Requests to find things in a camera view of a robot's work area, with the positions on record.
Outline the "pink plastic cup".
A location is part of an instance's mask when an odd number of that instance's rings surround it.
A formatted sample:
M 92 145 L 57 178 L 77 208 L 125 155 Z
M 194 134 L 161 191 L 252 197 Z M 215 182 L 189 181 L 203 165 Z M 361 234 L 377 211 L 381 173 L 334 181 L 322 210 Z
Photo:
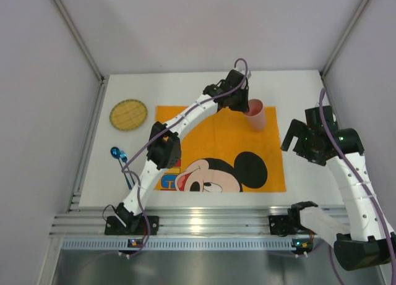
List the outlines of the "pink plastic cup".
M 248 101 L 249 111 L 243 112 L 251 128 L 255 131 L 262 131 L 266 127 L 265 107 L 261 100 L 251 99 Z

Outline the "orange Mickey Mouse placemat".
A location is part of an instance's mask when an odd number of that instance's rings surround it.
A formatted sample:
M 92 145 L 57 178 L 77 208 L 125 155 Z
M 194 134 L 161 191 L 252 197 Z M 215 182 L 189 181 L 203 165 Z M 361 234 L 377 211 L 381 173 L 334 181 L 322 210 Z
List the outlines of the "orange Mickey Mouse placemat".
M 254 131 L 242 113 L 223 109 L 181 142 L 181 159 L 156 190 L 180 192 L 285 192 L 277 111 L 264 109 L 266 127 Z

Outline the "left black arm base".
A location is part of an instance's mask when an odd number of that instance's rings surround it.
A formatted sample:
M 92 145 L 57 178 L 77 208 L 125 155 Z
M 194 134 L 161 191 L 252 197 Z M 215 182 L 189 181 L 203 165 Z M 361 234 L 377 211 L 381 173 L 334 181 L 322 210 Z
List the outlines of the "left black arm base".
M 125 209 L 124 203 L 116 208 L 112 205 L 113 215 L 105 219 L 106 236 L 155 236 L 159 229 L 159 217 L 147 216 Z

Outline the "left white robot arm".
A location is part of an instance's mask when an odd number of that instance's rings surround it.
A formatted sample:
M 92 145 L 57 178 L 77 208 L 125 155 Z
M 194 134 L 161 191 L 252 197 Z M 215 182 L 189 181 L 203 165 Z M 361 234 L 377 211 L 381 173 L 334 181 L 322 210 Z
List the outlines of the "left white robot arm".
M 135 177 L 135 186 L 114 209 L 113 218 L 122 232 L 132 234 L 144 213 L 145 204 L 167 169 L 181 159 L 182 140 L 201 122 L 223 108 L 245 112 L 251 73 L 232 69 L 225 79 L 204 88 L 188 108 L 174 118 L 152 126 L 148 142 L 121 168 L 123 174 Z

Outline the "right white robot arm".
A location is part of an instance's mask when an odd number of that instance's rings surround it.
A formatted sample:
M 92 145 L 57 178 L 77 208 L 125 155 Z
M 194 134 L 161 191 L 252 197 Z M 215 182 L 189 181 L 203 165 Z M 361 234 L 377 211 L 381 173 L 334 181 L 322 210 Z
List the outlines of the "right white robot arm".
M 347 271 L 381 266 L 395 259 L 395 231 L 386 220 L 366 170 L 364 147 L 355 129 L 339 129 L 332 108 L 310 108 L 306 121 L 293 119 L 281 145 L 300 157 L 332 172 L 345 204 L 349 226 L 324 213 L 318 204 L 293 204 L 288 217 L 295 231 L 309 230 L 334 250 L 340 266 Z

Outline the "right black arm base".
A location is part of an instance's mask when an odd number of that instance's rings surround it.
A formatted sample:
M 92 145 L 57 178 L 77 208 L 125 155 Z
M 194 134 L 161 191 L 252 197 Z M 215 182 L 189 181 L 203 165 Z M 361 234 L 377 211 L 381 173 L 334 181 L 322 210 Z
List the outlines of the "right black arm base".
M 298 202 L 287 209 L 286 215 L 270 215 L 270 234 L 279 237 L 308 234 L 309 229 L 301 224 L 300 212 L 305 208 L 311 207 L 318 207 L 318 205 L 312 201 Z

